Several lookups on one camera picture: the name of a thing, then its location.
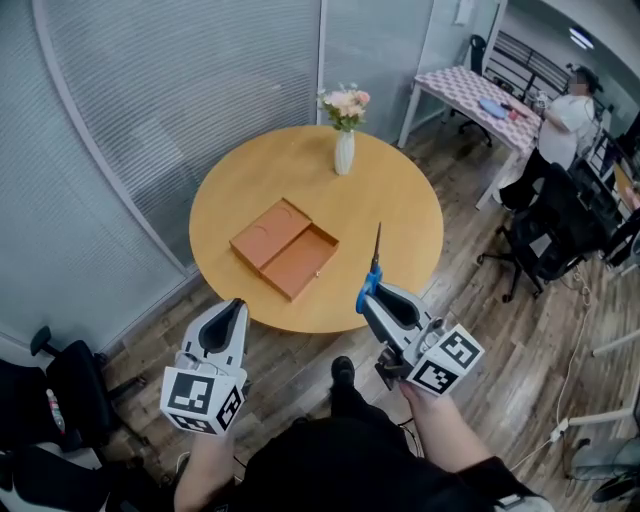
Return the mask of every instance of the checkered tablecloth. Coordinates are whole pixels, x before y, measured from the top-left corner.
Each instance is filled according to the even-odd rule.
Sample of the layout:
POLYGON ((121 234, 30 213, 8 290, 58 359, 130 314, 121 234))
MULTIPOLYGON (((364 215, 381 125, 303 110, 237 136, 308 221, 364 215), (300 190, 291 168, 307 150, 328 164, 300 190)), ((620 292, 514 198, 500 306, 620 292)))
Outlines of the checkered tablecloth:
POLYGON ((486 128, 511 149, 528 156, 540 128, 540 117, 506 91, 462 66, 440 69, 415 77, 417 84, 429 94, 448 103, 456 110, 486 128), (481 98, 496 103, 510 103, 527 114, 525 119, 497 119, 478 103, 481 98))

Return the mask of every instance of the pink flower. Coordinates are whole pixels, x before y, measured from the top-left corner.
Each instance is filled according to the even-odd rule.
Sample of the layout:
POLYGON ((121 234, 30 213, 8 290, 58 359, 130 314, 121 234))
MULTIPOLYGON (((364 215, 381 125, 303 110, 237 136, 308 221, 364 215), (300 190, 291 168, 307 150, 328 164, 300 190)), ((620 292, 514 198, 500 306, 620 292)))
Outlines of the pink flower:
POLYGON ((358 102, 361 105, 366 105, 367 103, 369 103, 369 100, 371 99, 371 96, 369 96, 369 93, 367 93, 367 92, 358 91, 356 93, 356 99, 358 100, 358 102))
POLYGON ((347 93, 342 91, 333 91, 331 94, 325 96, 324 102, 342 109, 342 107, 346 107, 349 104, 349 96, 347 93))
POLYGON ((360 105, 350 105, 347 107, 347 115, 350 117, 364 116, 364 109, 360 105))

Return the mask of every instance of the human hand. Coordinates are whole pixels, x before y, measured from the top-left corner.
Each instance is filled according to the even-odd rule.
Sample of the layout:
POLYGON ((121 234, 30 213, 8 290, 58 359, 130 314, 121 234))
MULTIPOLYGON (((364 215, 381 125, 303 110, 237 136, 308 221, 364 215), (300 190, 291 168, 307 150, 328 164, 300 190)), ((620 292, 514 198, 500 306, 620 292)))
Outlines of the human hand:
POLYGON ((411 410, 415 414, 421 412, 431 412, 441 407, 447 407, 455 404, 449 395, 437 397, 431 393, 420 389, 418 386, 406 381, 400 381, 400 391, 409 402, 411 410))

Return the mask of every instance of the brown box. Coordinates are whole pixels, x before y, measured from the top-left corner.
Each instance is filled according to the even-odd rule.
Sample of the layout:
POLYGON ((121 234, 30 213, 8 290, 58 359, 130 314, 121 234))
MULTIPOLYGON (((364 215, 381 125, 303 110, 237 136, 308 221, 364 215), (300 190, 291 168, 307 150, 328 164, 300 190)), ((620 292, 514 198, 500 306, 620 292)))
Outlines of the brown box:
POLYGON ((281 199, 230 240, 233 251, 293 300, 329 261, 338 240, 281 199))

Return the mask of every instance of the black shirt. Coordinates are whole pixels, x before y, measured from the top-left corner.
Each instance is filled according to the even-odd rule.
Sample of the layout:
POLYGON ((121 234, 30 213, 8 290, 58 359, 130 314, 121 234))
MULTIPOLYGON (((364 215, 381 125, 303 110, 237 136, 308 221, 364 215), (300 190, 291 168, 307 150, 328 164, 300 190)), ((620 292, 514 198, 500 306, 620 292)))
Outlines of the black shirt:
POLYGON ((209 511, 493 511, 532 493, 492 458, 448 473, 351 418, 294 425, 248 463, 209 511))

